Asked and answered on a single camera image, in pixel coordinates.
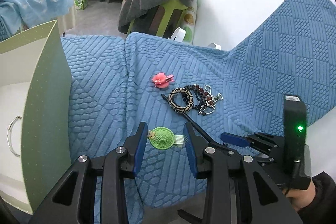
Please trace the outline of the person's right hand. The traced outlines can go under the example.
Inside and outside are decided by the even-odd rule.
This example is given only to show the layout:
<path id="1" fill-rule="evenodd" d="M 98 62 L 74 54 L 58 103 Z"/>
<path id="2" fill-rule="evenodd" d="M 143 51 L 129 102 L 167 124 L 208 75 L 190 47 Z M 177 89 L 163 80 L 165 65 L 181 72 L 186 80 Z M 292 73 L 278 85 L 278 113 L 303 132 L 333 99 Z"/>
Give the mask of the person's right hand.
<path id="1" fill-rule="evenodd" d="M 282 193 L 290 200 L 294 210 L 300 211 L 313 202 L 316 195 L 316 189 L 313 180 L 310 180 L 307 190 L 283 189 Z"/>

